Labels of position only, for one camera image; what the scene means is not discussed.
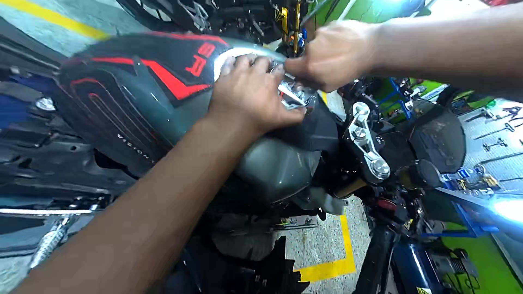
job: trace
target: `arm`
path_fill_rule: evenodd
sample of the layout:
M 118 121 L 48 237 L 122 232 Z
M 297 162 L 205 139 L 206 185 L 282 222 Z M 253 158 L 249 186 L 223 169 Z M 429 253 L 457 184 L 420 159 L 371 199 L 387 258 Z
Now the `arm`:
M 209 113 L 16 292 L 144 293 L 162 278 L 250 144 L 303 119 L 277 96 L 283 69 L 268 74 L 266 58 L 253 60 L 227 60 Z
M 338 22 L 320 29 L 306 56 L 289 60 L 286 68 L 326 91 L 369 74 L 517 95 L 523 93 L 521 14 L 523 3 L 459 18 L 398 18 L 379 25 Z

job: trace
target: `silver bracket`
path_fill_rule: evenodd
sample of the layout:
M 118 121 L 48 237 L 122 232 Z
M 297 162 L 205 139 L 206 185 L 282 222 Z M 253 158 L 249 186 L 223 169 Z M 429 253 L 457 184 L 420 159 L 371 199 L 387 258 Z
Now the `silver bracket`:
M 391 169 L 380 156 L 372 141 L 368 119 L 370 109 L 363 102 L 353 104 L 353 120 L 350 122 L 345 140 L 351 141 L 358 157 L 363 163 L 365 178 L 371 183 L 380 183 L 390 176 Z
M 178 0 L 178 4 L 185 9 L 187 14 L 192 18 L 195 27 L 200 30 L 200 32 L 205 32 L 207 30 L 210 30 L 210 25 L 207 19 L 209 18 L 209 15 L 207 14 L 207 11 L 205 11 L 205 8 L 201 6 L 197 2 L 192 2 L 194 4 L 194 8 L 189 7 L 187 5 L 184 5 L 180 0 Z

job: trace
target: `green wall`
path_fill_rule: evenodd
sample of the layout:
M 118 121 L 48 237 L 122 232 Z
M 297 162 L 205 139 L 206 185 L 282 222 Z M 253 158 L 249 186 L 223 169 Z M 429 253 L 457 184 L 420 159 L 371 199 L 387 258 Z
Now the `green wall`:
M 447 229 L 460 230 L 464 227 L 447 223 Z M 443 243 L 451 248 L 463 248 L 469 253 L 470 260 L 476 265 L 480 289 L 476 294 L 523 294 L 518 280 L 512 274 L 510 267 L 499 253 L 499 250 L 490 236 L 479 238 L 451 238 L 444 237 Z M 465 275 L 461 275 L 463 294 L 472 294 L 472 290 L 465 286 Z

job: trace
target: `bolt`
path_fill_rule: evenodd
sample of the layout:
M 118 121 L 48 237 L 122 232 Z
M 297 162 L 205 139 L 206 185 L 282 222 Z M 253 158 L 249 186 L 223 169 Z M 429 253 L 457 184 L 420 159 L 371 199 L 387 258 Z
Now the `bolt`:
M 45 111 L 55 111 L 53 100 L 51 98 L 40 98 L 35 102 L 36 107 L 45 110 Z
M 354 135 L 354 138 L 356 138 L 356 140 L 358 140 L 358 141 L 364 140 L 367 137 L 365 130 L 360 127 L 357 127 L 356 129 L 354 129 L 353 135 Z
M 371 161 L 370 166 L 379 176 L 388 176 L 391 171 L 389 165 L 383 159 L 375 159 Z

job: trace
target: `wrench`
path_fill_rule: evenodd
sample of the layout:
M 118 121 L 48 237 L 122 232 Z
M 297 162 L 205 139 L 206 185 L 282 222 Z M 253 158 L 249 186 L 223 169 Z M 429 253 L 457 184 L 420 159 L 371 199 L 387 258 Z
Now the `wrench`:
M 486 136 L 489 136 L 489 135 L 495 134 L 495 133 L 497 133 L 497 132 L 501 132 L 501 131 L 503 131 L 503 130 L 509 130 L 509 131 L 511 131 L 511 132 L 515 132 L 515 131 L 516 131 L 516 129 L 514 129 L 514 128 L 509 124 L 509 123 L 506 122 L 504 128 L 502 128 L 502 129 L 500 129 L 500 130 L 496 130 L 496 131 L 490 132 L 490 133 L 486 133 L 486 134 L 481 135 L 481 136 L 476 137 L 476 138 L 473 138 L 473 140 L 481 139 L 481 138 L 484 138 L 484 137 L 486 137 Z

